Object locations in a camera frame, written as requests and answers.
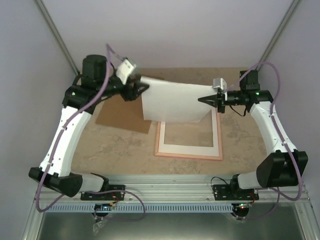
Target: brown cardboard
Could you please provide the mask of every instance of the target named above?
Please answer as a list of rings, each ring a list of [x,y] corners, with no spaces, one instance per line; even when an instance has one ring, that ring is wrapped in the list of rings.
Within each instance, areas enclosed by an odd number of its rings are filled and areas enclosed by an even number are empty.
[[[135,101],[124,101],[120,95],[106,100],[96,124],[147,134],[150,120],[144,120],[141,96]]]

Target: gray wall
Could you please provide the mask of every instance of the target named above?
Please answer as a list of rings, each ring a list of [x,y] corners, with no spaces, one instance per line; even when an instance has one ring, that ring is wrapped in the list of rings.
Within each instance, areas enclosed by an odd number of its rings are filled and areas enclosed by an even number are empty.
[[[281,75],[281,93],[276,104],[279,118],[291,140],[306,151],[309,162],[306,182],[320,223],[320,1],[302,1],[269,61]],[[264,67],[262,86],[276,90],[272,69]]]
[[[1,239],[21,239],[40,164],[54,136],[74,74],[32,0],[0,7]]]
[[[250,67],[292,0],[44,0],[78,68],[106,41],[142,68]]]

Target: metal beam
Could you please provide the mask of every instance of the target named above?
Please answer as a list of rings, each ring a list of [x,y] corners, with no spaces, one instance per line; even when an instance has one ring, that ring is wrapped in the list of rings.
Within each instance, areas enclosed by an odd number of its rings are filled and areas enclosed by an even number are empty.
[[[280,39],[282,33],[284,32],[284,30],[286,29],[289,21],[291,20],[292,16],[294,15],[294,13],[296,12],[296,10],[298,9],[300,3],[302,2],[302,0],[293,0],[291,5],[289,6],[288,10],[286,11],[283,19],[281,20],[278,28],[276,29],[273,37],[271,38],[271,41],[269,42],[268,46],[266,47],[262,57],[260,58],[259,62],[264,62],[267,60],[267,58],[269,57],[270,53],[273,51],[276,43],[278,42],[278,40]],[[256,68],[256,70],[260,70],[261,69],[261,65],[258,66]]]
[[[49,29],[51,30],[54,38],[56,39],[59,47],[61,48],[63,54],[66,57],[66,59],[68,60],[72,70],[74,71],[74,73],[76,75],[78,75],[79,74],[79,70],[77,68],[77,65],[76,65],[75,61],[73,60],[73,58],[71,57],[70,52],[68,51],[66,44],[64,43],[60,33],[58,32],[58,29],[56,28],[56,26],[55,26],[55,24],[54,24],[54,22],[53,22],[53,20],[52,20],[52,18],[50,16],[48,10],[47,10],[45,4],[43,3],[42,0],[34,0],[34,2],[37,5],[37,7],[39,8],[39,10],[40,10],[45,22],[47,23]]]

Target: cardboard sheet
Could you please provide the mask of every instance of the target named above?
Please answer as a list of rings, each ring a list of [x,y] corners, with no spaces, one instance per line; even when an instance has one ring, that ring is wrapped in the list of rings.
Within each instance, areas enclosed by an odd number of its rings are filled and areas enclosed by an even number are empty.
[[[150,120],[144,120],[141,97],[124,101],[120,95],[105,101],[95,123],[144,134],[149,132],[151,125]]]
[[[141,77],[141,82],[150,87],[142,94],[142,109],[145,120],[166,123],[198,123],[211,106],[198,98],[213,95],[212,86],[176,83]]]

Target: mounting plate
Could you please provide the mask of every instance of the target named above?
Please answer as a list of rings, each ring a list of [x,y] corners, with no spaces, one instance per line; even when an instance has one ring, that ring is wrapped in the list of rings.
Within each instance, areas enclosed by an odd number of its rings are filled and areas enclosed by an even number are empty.
[[[126,190],[126,185],[109,185],[108,190]],[[80,199],[82,201],[123,201],[125,199],[125,193],[114,192],[107,194],[91,194],[84,192],[81,194]]]
[[[237,197],[232,193],[231,187],[226,184],[215,184],[212,185],[214,199],[216,201],[252,201],[252,196],[254,196],[254,200],[259,200],[259,194],[255,193],[254,189],[244,189],[243,192],[238,191]]]

